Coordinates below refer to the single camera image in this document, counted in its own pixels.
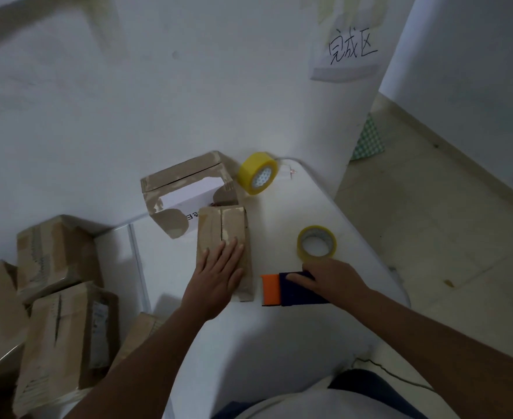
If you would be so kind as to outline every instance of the hand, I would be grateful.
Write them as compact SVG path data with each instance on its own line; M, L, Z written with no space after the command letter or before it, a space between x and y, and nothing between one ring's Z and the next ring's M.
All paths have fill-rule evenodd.
M202 258L185 289L181 308L202 315L204 321L218 316L231 301L244 271L237 268L245 246L237 246L235 238L227 247L222 241L210 253L205 249Z
M303 263L303 270L310 272L315 280L296 273L291 273L286 278L349 312L371 291L353 267L338 260Z

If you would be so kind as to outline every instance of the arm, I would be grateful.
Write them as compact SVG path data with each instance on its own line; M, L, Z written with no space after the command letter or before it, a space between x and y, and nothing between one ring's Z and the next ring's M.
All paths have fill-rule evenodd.
M304 264L288 279L346 310L405 358L463 418L513 417L513 358L369 289L346 263Z
M161 419L173 382L205 321L231 301L243 270L243 244L233 241L208 256L208 249L185 290L180 307L152 337L124 359L66 416L67 419Z

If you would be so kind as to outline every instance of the tiled floor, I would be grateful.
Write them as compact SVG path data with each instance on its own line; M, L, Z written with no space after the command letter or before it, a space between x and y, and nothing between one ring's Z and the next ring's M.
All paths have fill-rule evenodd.
M388 266L412 308L513 356L513 205L386 109L386 151L351 162L336 203ZM372 359L425 382L388 345ZM431 419L455 418L429 391L383 376Z

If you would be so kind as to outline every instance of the packing tape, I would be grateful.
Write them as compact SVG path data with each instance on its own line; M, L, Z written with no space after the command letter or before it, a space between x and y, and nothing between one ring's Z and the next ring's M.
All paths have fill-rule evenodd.
M251 154L241 165L237 182L251 196L268 188L278 174L278 163L263 151Z
M320 238L324 241L326 246L328 247L328 253L326 253L323 256L313 256L312 254L308 253L303 248L303 241L308 238ZM299 258L303 261L309 261L309 260L320 260L320 259L327 259L330 258L336 253L336 237L332 232L330 232L329 229L324 228L323 226L319 225L312 225L307 226L304 228L301 232L299 232L299 236L297 237L297 255Z

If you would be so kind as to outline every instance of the left hand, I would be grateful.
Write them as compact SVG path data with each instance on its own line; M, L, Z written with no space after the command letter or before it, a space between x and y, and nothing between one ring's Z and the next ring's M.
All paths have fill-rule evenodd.
M244 271L237 268L245 246L234 239L222 241L212 252L205 249L185 289L181 308L202 315L204 321L218 316L231 301Z

